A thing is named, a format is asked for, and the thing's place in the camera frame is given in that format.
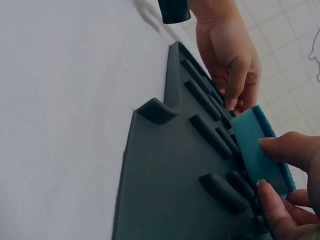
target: finger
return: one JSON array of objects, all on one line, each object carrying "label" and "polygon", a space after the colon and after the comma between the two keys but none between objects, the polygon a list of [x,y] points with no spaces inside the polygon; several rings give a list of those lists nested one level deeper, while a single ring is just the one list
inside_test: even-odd
[{"label": "finger", "polygon": [[320,221],[315,214],[293,205],[286,199],[282,199],[282,202],[285,209],[300,226],[306,224],[320,224]]},{"label": "finger", "polygon": [[265,219],[275,239],[291,239],[297,223],[286,210],[279,195],[267,182],[257,187],[257,194]]},{"label": "finger", "polygon": [[253,107],[258,99],[259,82],[261,78],[261,63],[258,55],[251,61],[249,72],[246,75],[245,85],[240,96],[244,101],[243,111]]},{"label": "finger", "polygon": [[254,83],[246,83],[244,85],[244,89],[241,95],[241,99],[243,100],[243,108],[242,111],[252,108],[258,98],[258,92],[259,92],[259,82]]},{"label": "finger", "polygon": [[262,151],[278,162],[285,162],[308,173],[310,165],[320,150],[320,137],[288,132],[277,138],[262,138]]},{"label": "finger", "polygon": [[227,110],[233,110],[240,94],[244,90],[250,62],[236,57],[229,67],[229,79],[225,88],[225,101]]},{"label": "finger", "polygon": [[307,189],[295,190],[289,193],[286,199],[293,205],[312,208],[311,203],[309,201]]},{"label": "finger", "polygon": [[216,84],[216,87],[218,88],[219,92],[221,92],[221,90],[224,91],[226,89],[227,80],[225,78],[216,75],[211,75],[211,78],[212,81]]}]

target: white tile wall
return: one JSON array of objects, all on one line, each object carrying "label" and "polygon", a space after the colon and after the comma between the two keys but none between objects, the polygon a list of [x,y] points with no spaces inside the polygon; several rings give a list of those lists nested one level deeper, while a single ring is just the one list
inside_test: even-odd
[{"label": "white tile wall", "polygon": [[280,0],[280,4],[284,10],[288,10],[303,2],[305,2],[305,0]]},{"label": "white tile wall", "polygon": [[[277,135],[320,135],[319,65],[309,60],[320,29],[320,0],[235,0],[260,57],[257,103]],[[185,26],[192,39],[194,22]],[[292,168],[297,187],[306,176]]]},{"label": "white tile wall", "polygon": [[273,51],[293,42],[295,36],[284,15],[278,15],[259,26]]},{"label": "white tile wall", "polygon": [[272,19],[282,12],[278,0],[243,0],[257,24]]},{"label": "white tile wall", "polygon": [[283,76],[290,90],[295,89],[309,79],[308,71],[303,60],[284,70]]},{"label": "white tile wall", "polygon": [[282,74],[278,74],[262,82],[260,89],[269,103],[273,103],[289,91]]},{"label": "white tile wall", "polygon": [[317,27],[307,2],[295,6],[288,10],[286,14],[297,38],[302,37]]},{"label": "white tile wall", "polygon": [[297,41],[289,43],[275,51],[274,56],[281,70],[290,67],[302,59],[302,54]]},{"label": "white tile wall", "polygon": [[260,58],[271,53],[269,46],[258,27],[251,29],[249,35]]},{"label": "white tile wall", "polygon": [[279,65],[273,54],[260,59],[262,72],[261,81],[267,80],[280,72]]},{"label": "white tile wall", "polygon": [[314,43],[314,39],[317,32],[318,32],[318,27],[316,27],[314,30],[308,32],[306,35],[298,39],[298,42],[302,51],[302,56],[304,58],[310,55],[312,50],[312,45]]}]

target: grout line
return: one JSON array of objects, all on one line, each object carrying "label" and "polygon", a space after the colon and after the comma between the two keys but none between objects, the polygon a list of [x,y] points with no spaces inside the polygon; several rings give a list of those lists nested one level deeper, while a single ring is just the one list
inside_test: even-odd
[{"label": "grout line", "polygon": [[[281,5],[281,3],[280,3],[280,0],[277,0],[277,1],[278,1],[278,3],[280,4],[281,9],[283,10],[283,7],[282,7],[282,5]],[[283,13],[284,13],[285,19],[287,20],[287,22],[288,22],[288,24],[289,24],[289,26],[290,26],[290,28],[291,28],[291,31],[293,32],[293,35],[294,35],[295,39],[298,39],[298,38],[297,38],[297,35],[296,35],[296,33],[295,33],[292,25],[291,25],[291,22],[290,22],[290,20],[289,20],[289,18],[288,18],[287,12],[284,11]],[[298,43],[298,47],[299,47],[301,56],[303,56],[303,51],[302,51],[299,43]],[[307,65],[306,65],[306,62],[305,62],[305,61],[303,61],[303,64],[304,64],[304,67],[307,69]],[[308,69],[307,69],[307,74],[308,74],[309,80],[311,80],[311,77],[310,77],[310,74],[309,74]],[[298,109],[299,109],[299,111],[300,111],[300,113],[301,113],[301,115],[302,115],[302,118],[303,118],[304,122],[305,122],[305,123],[307,124],[307,126],[311,129],[312,133],[315,134],[315,131],[314,131],[313,128],[310,126],[310,124],[306,121],[306,118],[305,118],[305,116],[303,115],[303,113],[302,113],[299,105],[297,104],[296,99],[295,99],[294,96],[292,95],[292,91],[290,91],[290,94],[291,94],[291,96],[292,96],[292,99],[293,99],[294,103],[297,105],[297,107],[298,107]]]},{"label": "grout line", "polygon": [[[248,31],[251,31],[251,30],[253,30],[253,29],[255,29],[255,28],[258,28],[258,29],[260,30],[260,33],[262,33],[261,29],[260,29],[258,26],[254,27],[254,28],[250,28],[250,29],[248,29]],[[296,39],[294,39],[294,40],[286,43],[285,45],[283,45],[283,46],[281,46],[281,47],[279,47],[279,48],[276,48],[275,50],[272,50],[272,49],[271,49],[270,53],[262,56],[261,58],[264,58],[264,57],[266,57],[266,56],[269,56],[272,52],[278,52],[278,51],[284,49],[285,47],[287,47],[288,45],[293,44],[294,42],[297,42],[297,43],[299,44],[299,40],[300,40],[301,38],[303,38],[303,37],[305,37],[306,35],[310,34],[310,33],[313,32],[314,30],[319,30],[319,28],[316,27],[316,28],[308,31],[307,33],[303,34],[303,35],[300,36],[299,38],[296,38]]]},{"label": "grout line", "polygon": [[312,15],[312,18],[313,18],[313,20],[314,20],[314,22],[315,22],[315,25],[318,26],[317,20],[316,20],[316,18],[315,18],[314,12],[312,11],[312,8],[311,8],[311,6],[310,6],[309,0],[307,0],[306,3],[307,3],[308,6],[309,6],[309,9],[310,9],[310,11],[311,11],[311,15]]},{"label": "grout line", "polygon": [[260,27],[261,25],[265,24],[266,22],[270,21],[271,19],[274,19],[274,18],[277,18],[277,17],[281,16],[285,11],[290,11],[290,10],[294,9],[295,7],[298,7],[299,5],[304,4],[305,2],[300,2],[297,5],[294,5],[294,6],[290,7],[290,8],[288,8],[287,10],[284,10],[284,8],[282,7],[281,3],[279,2],[279,5],[280,5],[280,8],[281,8],[282,11],[280,13],[274,15],[273,17],[268,18],[267,20],[264,20],[264,21],[260,22],[259,24],[256,22],[256,20],[252,16],[252,14],[251,14],[250,10],[248,9],[247,5],[243,1],[242,1],[242,3],[245,6],[245,8],[247,9],[247,11],[249,12],[250,16],[252,17],[252,19],[253,19],[253,21],[254,21],[254,23],[256,25],[255,27]]}]

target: blue sponge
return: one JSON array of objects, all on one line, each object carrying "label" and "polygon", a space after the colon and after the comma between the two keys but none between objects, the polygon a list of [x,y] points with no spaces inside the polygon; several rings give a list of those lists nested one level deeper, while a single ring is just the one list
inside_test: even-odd
[{"label": "blue sponge", "polygon": [[230,123],[252,183],[265,179],[283,198],[294,191],[296,187],[288,164],[273,161],[260,148],[259,139],[276,137],[261,108],[254,106]]}]

